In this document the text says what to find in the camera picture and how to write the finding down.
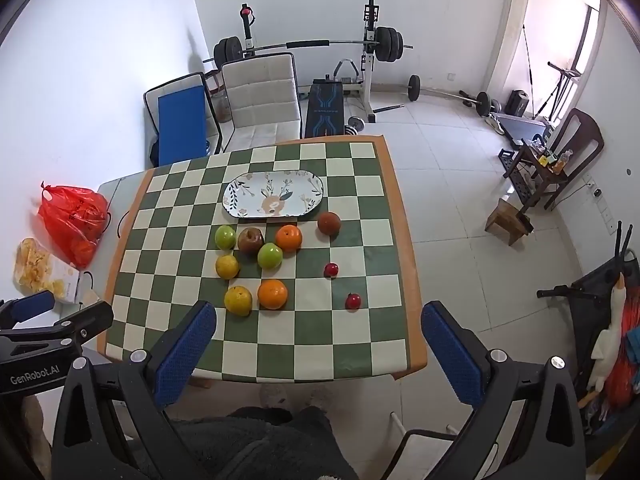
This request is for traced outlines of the yellow citrus fruit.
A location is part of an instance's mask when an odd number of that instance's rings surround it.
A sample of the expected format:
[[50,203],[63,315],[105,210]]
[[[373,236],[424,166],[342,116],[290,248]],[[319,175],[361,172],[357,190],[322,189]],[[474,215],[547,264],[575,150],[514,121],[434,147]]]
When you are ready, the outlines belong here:
[[215,271],[223,280],[231,281],[240,272],[239,261],[232,254],[220,256],[215,262]]
[[224,294],[224,307],[229,313],[246,318],[253,309],[252,293],[244,286],[231,286]]

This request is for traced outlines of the orange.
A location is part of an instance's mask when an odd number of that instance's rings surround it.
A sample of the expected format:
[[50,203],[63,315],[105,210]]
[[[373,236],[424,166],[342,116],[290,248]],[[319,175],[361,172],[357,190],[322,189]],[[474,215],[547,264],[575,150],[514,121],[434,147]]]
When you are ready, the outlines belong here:
[[280,280],[263,280],[258,289],[259,304],[267,310],[280,310],[288,301],[288,288]]
[[274,244],[284,252],[297,252],[303,244],[303,233],[298,226],[286,224],[278,229],[274,236]]

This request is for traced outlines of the small red tomato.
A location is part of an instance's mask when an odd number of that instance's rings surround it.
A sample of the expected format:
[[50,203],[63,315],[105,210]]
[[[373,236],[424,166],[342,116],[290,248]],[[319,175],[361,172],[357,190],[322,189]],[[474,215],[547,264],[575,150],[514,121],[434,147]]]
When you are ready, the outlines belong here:
[[350,292],[345,298],[345,308],[349,311],[356,311],[362,305],[362,299],[356,292]]
[[329,262],[324,267],[323,275],[326,278],[336,278],[338,272],[340,272],[340,268],[338,267],[338,265],[334,262]]

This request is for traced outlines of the green apple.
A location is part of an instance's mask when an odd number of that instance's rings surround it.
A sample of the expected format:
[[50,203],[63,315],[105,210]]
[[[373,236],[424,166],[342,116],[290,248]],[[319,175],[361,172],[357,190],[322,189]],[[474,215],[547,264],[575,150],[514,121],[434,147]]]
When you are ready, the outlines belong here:
[[277,267],[282,263],[282,260],[282,249],[274,243],[263,244],[257,254],[257,263],[262,270],[277,269]]
[[236,233],[233,226],[218,226],[214,234],[214,242],[220,250],[232,250],[235,248]]

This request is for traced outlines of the brownish red apple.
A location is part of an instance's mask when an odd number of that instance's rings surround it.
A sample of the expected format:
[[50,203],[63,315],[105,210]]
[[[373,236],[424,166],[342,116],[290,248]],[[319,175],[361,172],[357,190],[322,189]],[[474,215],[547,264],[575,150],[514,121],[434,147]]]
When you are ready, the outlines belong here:
[[242,229],[238,236],[238,249],[245,255],[256,256],[265,244],[262,231],[254,226]]

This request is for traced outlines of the dark red round fruit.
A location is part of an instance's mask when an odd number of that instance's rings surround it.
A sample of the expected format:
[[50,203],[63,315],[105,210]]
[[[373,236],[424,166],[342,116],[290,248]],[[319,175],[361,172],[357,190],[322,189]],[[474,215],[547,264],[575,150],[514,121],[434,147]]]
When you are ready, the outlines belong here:
[[334,212],[323,211],[317,220],[318,230],[329,237],[337,236],[342,227],[342,220]]

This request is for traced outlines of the small wooden stool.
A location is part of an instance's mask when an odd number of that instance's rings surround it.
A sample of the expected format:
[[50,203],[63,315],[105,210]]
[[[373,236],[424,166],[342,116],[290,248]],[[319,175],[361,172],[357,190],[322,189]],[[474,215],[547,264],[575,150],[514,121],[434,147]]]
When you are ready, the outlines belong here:
[[508,233],[509,246],[513,246],[523,236],[529,235],[534,230],[533,223],[526,214],[503,198],[498,199],[496,208],[489,214],[485,231],[488,232],[493,226],[498,226]]

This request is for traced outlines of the green white checkered tablecloth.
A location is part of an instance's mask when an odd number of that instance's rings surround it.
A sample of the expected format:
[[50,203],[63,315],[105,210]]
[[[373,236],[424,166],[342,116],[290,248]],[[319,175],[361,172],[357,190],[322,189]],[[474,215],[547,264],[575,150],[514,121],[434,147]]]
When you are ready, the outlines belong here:
[[155,344],[200,300],[195,373],[321,382],[424,367],[421,294],[386,142],[338,136],[185,160],[103,185],[90,272],[114,311],[99,352]]

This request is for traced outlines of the blue cushioned folding chair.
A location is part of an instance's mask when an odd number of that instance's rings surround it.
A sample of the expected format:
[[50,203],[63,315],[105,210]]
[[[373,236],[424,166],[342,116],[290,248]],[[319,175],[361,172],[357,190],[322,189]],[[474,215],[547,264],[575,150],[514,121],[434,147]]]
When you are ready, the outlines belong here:
[[171,79],[143,93],[155,140],[153,167],[221,152],[222,132],[202,72]]

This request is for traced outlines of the dark wooden chair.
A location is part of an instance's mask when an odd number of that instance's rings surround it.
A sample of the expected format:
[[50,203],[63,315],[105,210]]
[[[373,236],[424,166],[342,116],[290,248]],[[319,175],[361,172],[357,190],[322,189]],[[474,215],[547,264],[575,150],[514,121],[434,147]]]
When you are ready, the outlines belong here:
[[544,209],[551,208],[562,192],[585,171],[604,149],[604,139],[597,122],[587,113],[572,108],[555,131],[550,144],[536,147],[524,141],[515,154],[499,155],[503,177],[509,179],[522,204],[520,213],[548,197]]

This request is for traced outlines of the barbell on floor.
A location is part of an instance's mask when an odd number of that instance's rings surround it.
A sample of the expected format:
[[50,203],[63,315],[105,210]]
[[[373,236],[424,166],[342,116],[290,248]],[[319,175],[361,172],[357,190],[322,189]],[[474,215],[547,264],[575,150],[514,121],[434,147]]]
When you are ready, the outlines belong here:
[[459,100],[463,104],[469,104],[469,106],[475,108],[477,115],[480,117],[487,117],[494,110],[491,97],[488,96],[486,92],[480,92],[477,96],[470,96],[464,91],[452,93],[449,91],[428,88],[422,84],[421,78],[418,75],[411,75],[407,84],[407,96],[409,101],[416,102],[423,92],[434,94],[435,96],[442,96],[447,99]]

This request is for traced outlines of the black speaker box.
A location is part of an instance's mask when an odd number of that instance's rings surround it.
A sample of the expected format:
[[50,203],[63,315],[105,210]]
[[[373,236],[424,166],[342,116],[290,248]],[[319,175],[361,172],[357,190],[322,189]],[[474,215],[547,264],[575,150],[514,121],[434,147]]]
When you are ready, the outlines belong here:
[[529,96],[524,90],[512,90],[504,112],[510,116],[523,117],[528,104]]

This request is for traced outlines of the black blue sit-up bench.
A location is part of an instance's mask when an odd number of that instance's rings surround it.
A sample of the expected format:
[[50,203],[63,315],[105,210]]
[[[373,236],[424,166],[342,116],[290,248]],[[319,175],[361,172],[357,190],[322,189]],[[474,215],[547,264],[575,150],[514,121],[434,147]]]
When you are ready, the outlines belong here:
[[315,79],[309,90],[304,138],[341,136],[345,133],[343,84]]

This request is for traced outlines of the white padded chair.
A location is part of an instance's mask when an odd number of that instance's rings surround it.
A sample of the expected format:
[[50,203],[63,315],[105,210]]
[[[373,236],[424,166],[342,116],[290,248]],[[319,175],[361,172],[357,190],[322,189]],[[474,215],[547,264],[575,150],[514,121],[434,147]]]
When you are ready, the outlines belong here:
[[244,58],[226,64],[221,73],[233,124],[225,152],[264,148],[302,137],[291,53]]

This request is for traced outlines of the black tripod stand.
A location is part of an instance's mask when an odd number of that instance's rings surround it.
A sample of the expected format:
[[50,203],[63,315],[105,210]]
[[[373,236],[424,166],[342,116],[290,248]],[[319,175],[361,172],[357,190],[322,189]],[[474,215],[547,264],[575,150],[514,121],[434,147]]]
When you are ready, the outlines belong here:
[[568,70],[566,70],[565,68],[557,66],[551,62],[548,62],[547,65],[551,67],[552,70],[555,70],[559,73],[559,79],[548,95],[548,98],[545,99],[538,110],[536,110],[533,118],[538,119],[544,116],[542,112],[547,107],[547,105],[550,104],[551,108],[546,118],[548,122],[553,122],[555,119],[558,119],[560,117],[562,107],[568,99],[570,89],[576,86],[579,78],[582,76],[582,73],[579,70],[575,70],[574,68],[569,68]]

